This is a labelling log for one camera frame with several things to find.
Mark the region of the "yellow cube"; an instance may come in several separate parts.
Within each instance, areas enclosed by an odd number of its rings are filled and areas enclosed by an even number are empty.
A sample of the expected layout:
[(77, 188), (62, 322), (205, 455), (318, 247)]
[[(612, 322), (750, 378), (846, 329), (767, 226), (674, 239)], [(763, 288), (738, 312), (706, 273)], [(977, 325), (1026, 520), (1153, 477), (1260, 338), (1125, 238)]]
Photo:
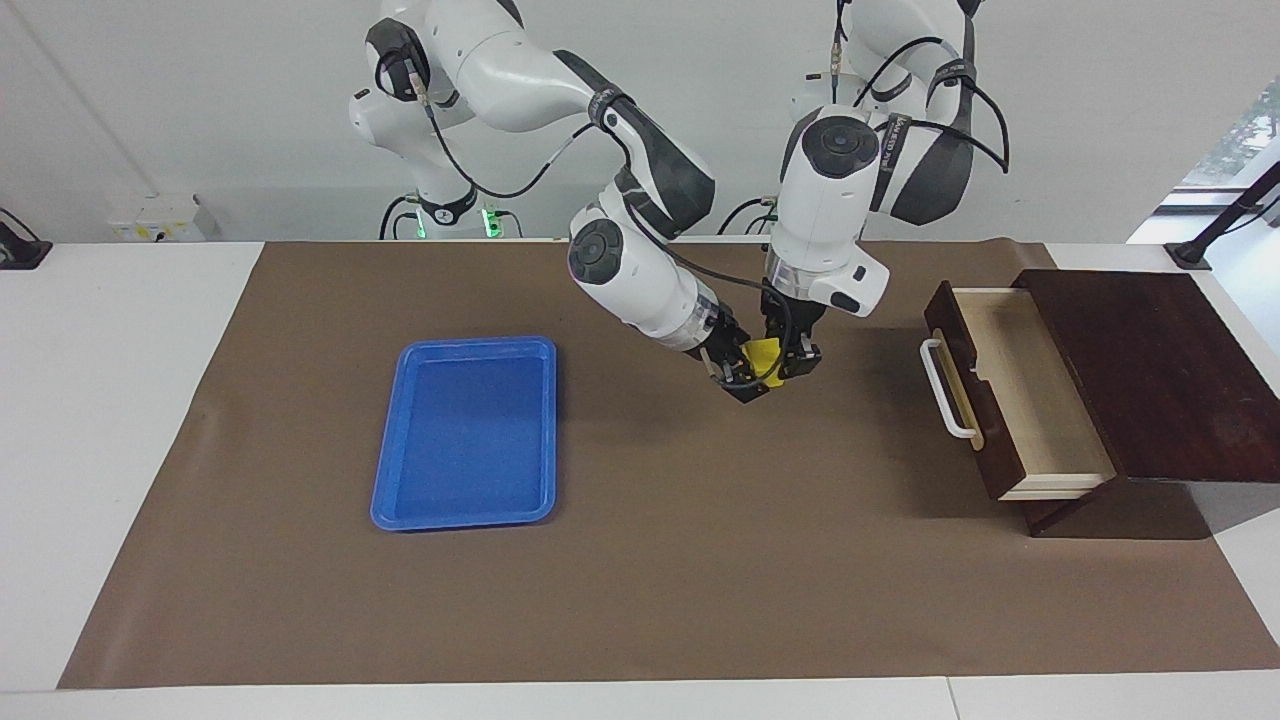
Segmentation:
[(785, 383), (780, 375), (780, 361), (783, 357), (780, 338), (750, 340), (742, 345), (742, 352), (749, 360), (755, 378), (762, 380), (764, 387), (773, 389)]

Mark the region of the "white drawer handle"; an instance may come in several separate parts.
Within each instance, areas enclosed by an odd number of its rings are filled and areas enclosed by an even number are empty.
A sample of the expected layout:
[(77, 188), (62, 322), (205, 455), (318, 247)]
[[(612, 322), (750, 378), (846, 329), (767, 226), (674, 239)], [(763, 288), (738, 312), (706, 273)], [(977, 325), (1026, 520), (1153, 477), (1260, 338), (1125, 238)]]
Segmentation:
[(954, 438), (964, 439), (973, 448), (979, 448), (982, 436), (977, 415), (968, 405), (963, 383), (945, 342), (940, 337), (923, 340), (918, 354), (943, 428)]

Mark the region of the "dark wooden drawer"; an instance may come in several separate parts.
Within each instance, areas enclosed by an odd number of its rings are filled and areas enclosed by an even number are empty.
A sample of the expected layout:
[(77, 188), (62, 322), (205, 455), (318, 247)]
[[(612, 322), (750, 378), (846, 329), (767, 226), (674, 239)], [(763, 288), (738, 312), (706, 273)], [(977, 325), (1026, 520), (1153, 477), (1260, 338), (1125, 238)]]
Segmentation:
[(978, 420), (989, 498), (1074, 501), (1117, 477), (1030, 293), (942, 282), (925, 307)]

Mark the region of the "brown table mat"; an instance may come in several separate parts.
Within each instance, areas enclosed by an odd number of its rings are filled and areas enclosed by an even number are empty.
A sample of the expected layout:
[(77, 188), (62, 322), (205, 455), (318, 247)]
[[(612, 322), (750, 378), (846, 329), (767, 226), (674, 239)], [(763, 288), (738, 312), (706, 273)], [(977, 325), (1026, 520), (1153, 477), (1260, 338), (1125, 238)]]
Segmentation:
[[(942, 429), (929, 296), (1047, 251), (870, 251), (876, 314), (829, 316), (819, 369), (742, 405), (561, 243), (269, 243), (60, 688), (1280, 667), (1213, 541), (1030, 538)], [(500, 334), (558, 350), (553, 512), (378, 529), (403, 347)]]

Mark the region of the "blue plastic tray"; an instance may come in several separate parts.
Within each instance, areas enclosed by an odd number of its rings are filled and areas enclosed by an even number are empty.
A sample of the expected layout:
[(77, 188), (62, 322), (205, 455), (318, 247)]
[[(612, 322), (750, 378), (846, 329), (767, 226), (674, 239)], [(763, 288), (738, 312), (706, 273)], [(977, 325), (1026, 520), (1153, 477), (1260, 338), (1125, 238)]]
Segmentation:
[(558, 366), (543, 336), (431, 340), (396, 364), (370, 518), (385, 532), (517, 527), (557, 501)]

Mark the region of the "dark brown wooden cabinet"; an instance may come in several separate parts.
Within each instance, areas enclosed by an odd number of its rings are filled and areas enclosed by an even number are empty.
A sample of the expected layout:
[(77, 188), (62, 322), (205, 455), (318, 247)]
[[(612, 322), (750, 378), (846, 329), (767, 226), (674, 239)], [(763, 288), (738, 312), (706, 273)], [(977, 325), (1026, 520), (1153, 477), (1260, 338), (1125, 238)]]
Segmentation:
[(1280, 510), (1280, 396), (1192, 275), (1025, 270), (1115, 468), (1037, 538), (1199, 541)]

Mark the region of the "black clamp stand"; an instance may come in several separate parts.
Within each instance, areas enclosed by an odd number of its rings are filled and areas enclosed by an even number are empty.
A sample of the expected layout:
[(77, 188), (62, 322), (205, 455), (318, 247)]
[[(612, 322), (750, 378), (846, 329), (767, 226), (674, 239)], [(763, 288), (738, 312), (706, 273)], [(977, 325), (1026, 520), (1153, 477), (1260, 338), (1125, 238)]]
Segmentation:
[(1193, 240), (1180, 243), (1166, 243), (1166, 254), (1172, 263), (1183, 270), (1211, 270), (1206, 260), (1206, 254), (1212, 243), (1225, 234), (1242, 229), (1247, 222), (1240, 222), (1245, 215), (1254, 214), (1260, 202), (1274, 193), (1280, 186), (1280, 160), (1276, 160), (1263, 172), (1260, 178), (1240, 193), (1230, 205), (1203, 228)]

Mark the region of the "white wall outlet box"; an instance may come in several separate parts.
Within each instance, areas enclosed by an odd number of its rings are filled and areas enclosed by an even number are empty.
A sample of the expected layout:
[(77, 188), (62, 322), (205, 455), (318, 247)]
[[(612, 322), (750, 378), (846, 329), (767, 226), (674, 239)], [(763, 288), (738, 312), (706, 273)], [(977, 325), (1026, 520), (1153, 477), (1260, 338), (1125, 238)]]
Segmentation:
[(116, 202), (108, 213), (108, 227), (118, 242), (201, 243), (221, 237), (218, 222), (193, 193)]

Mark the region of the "black desk mount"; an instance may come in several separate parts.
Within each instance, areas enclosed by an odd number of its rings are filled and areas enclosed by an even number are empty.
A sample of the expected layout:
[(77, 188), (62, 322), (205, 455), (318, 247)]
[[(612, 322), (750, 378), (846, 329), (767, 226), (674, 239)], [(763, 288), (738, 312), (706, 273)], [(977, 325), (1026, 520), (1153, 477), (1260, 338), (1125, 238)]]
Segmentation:
[(33, 270), (52, 250), (18, 215), (0, 206), (0, 270)]

